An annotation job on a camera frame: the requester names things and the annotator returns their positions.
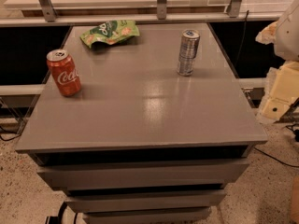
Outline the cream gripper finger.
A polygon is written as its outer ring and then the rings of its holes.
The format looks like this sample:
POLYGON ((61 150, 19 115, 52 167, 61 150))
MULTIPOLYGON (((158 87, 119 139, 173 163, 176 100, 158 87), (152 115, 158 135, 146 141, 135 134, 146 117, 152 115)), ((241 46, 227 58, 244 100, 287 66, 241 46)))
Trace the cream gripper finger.
POLYGON ((299 62, 287 61, 279 69, 271 67, 265 79, 258 121, 279 121, 298 99, 299 62))

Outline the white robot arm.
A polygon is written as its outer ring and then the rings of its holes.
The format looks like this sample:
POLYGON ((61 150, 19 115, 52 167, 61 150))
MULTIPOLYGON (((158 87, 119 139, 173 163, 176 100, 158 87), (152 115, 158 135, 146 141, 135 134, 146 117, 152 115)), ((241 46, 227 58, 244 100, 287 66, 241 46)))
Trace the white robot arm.
POLYGON ((285 63, 271 68, 257 119, 263 124, 279 121, 299 99, 299 0, 294 0, 280 18, 257 34, 259 43, 274 45, 285 63))

